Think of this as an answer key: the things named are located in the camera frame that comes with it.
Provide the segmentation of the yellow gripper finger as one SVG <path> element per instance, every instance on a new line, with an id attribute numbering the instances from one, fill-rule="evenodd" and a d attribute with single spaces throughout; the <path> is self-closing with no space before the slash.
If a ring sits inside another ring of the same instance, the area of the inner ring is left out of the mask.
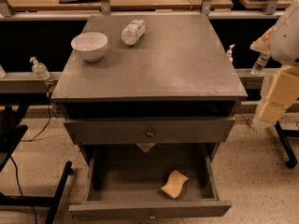
<path id="1" fill-rule="evenodd" d="M 266 101 L 290 107 L 299 98 L 299 68 L 282 66 L 273 76 Z"/>
<path id="2" fill-rule="evenodd" d="M 265 123 L 275 124 L 285 113 L 285 109 L 281 105 L 274 103 L 264 103 L 258 115 L 258 120 Z"/>

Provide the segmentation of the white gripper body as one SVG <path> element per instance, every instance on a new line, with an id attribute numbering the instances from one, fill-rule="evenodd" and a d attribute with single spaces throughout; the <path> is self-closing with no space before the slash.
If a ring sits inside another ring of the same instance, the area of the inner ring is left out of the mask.
<path id="1" fill-rule="evenodd" d="M 250 49 L 254 51 L 258 51 L 260 53 L 271 53 L 271 40 L 272 34 L 275 31 L 275 26 L 270 27 L 261 37 L 253 41 L 250 45 Z"/>

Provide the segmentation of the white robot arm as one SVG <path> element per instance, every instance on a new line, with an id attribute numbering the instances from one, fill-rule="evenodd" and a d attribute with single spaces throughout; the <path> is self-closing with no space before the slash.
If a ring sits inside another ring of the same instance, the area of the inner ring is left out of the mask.
<path id="1" fill-rule="evenodd" d="M 266 53 L 281 67 L 263 79 L 255 118 L 274 125 L 299 98 L 299 0 L 294 0 L 250 48 Z"/>

